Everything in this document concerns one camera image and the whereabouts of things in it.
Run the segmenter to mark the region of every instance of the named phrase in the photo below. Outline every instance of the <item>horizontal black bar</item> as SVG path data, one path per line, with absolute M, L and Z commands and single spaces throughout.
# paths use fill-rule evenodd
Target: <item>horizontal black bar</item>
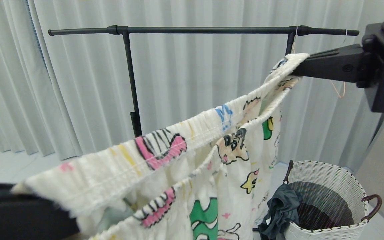
M 296 32 L 295 26 L 288 27 L 125 27 L 125 26 L 110 26 L 107 28 L 79 28 L 79 29 L 61 29 L 48 30 L 48 34 L 53 35 L 68 35 L 68 34 L 92 34 L 92 33 L 110 33 L 122 34 L 122 30 L 127 29 L 127 33 L 182 33 L 182 34 L 290 34 Z M 297 26 L 297 35 L 307 34 L 327 34 L 327 35 L 346 35 L 345 29 L 326 29 L 326 28 L 311 28 L 309 26 Z M 358 30 L 347 30 L 348 36 L 357 36 Z

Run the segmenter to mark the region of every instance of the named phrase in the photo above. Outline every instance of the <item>black metal rod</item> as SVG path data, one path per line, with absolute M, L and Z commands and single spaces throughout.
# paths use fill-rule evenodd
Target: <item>black metal rod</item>
M 120 35 L 121 31 L 114 31 L 114 28 L 126 29 L 128 33 L 182 33 L 182 34 L 290 34 L 296 32 L 295 26 L 288 27 L 126 27 L 111 26 L 106 28 L 83 28 L 83 29 L 61 29 L 48 30 L 48 34 L 68 35 L 68 34 L 92 34 L 92 33 L 110 33 Z M 348 36 L 357 36 L 358 30 L 347 30 Z M 328 35 L 345 35 L 345 29 L 326 29 L 311 28 L 309 26 L 297 26 L 297 35 L 307 34 L 328 34 Z
M 137 101 L 136 81 L 134 80 L 133 59 L 131 58 L 130 36 L 127 32 L 122 34 L 124 38 L 125 54 L 127 56 L 128 76 L 130 77 L 131 95 L 133 97 L 134 112 L 130 113 L 133 124 L 134 136 L 137 138 L 142 135 L 142 126 L 140 123 L 139 103 Z
M 290 54 L 291 50 L 293 49 L 293 43 L 294 43 L 294 36 L 296 35 L 296 32 L 291 32 L 288 34 L 287 38 L 287 48 L 285 49 L 285 54 Z

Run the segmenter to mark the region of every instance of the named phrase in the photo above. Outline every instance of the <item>vertical black pole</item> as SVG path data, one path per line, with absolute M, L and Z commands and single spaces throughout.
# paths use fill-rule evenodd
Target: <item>vertical black pole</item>
M 294 43 L 294 36 L 296 35 L 296 32 L 290 32 L 288 34 L 287 38 L 287 49 L 285 49 L 285 54 L 290 54 L 291 50 L 293 49 L 293 43 Z
M 134 136 L 138 137 L 142 135 L 142 126 L 140 124 L 139 104 L 137 102 L 136 82 L 134 81 L 133 71 L 133 60 L 131 59 L 131 48 L 130 48 L 130 36 L 125 29 L 122 32 L 125 45 L 125 54 L 127 55 L 128 75 L 130 77 L 131 95 L 133 97 L 134 111 L 130 113 L 131 122 L 133 124 Z

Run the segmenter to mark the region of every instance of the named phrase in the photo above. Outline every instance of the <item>white wicker basket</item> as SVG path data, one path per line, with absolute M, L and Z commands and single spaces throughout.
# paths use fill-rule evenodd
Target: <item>white wicker basket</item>
M 367 196 L 351 173 L 332 164 L 290 161 L 284 181 L 303 196 L 300 226 L 291 222 L 284 232 L 286 240 L 358 239 L 382 204 L 379 195 Z M 377 206 L 368 214 L 373 198 Z

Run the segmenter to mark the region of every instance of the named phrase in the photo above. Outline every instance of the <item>cartoon print pants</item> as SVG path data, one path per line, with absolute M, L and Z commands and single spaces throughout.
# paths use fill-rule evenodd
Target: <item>cartoon print pants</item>
M 92 233 L 105 208 L 134 203 L 132 216 L 95 240 L 251 240 L 267 211 L 280 104 L 299 80 L 289 74 L 307 57 L 287 55 L 251 93 L 32 176 L 13 192 L 55 201 Z

